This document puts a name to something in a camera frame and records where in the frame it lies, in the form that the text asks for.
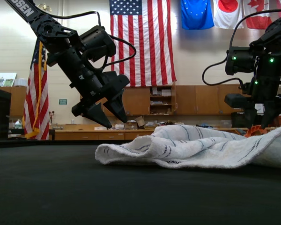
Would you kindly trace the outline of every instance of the american flag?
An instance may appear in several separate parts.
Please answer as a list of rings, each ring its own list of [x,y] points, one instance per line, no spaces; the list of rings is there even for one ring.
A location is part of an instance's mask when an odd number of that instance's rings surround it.
[[[37,40],[24,104],[25,137],[47,140],[49,138],[49,118],[46,49]]]
[[[111,34],[133,44],[136,56],[112,65],[126,75],[130,86],[159,86],[176,81],[170,0],[110,0]],[[133,50],[115,42],[117,53],[111,61],[126,58]]]

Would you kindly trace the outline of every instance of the bottle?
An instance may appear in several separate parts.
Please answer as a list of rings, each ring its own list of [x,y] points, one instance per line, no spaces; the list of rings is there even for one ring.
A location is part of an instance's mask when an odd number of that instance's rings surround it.
[[[22,122],[21,122],[21,120],[17,120],[17,122],[15,123],[15,129],[22,129]]]

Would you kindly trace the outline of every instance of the red circle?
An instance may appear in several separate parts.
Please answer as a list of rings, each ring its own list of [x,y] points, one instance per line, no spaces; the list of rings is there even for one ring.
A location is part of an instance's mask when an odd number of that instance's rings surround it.
[[[219,8],[225,13],[233,13],[235,10],[237,10],[237,7],[237,0],[219,0]]]

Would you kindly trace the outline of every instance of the drawer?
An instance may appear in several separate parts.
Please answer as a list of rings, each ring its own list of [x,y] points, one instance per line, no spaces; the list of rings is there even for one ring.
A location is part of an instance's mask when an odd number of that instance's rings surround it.
[[[124,140],[124,132],[104,132],[98,134],[99,140]]]
[[[136,137],[151,135],[152,132],[126,132],[125,140],[134,140]]]
[[[69,133],[56,133],[55,140],[98,140],[97,133],[76,133],[76,132],[69,132]]]

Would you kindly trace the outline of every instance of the towel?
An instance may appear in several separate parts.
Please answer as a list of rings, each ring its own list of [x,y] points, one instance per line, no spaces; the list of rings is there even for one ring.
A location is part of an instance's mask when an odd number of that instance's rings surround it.
[[[253,163],[281,168],[281,127],[266,135],[240,135],[187,125],[157,127],[152,135],[122,145],[101,144],[96,160],[165,168],[238,168]]]

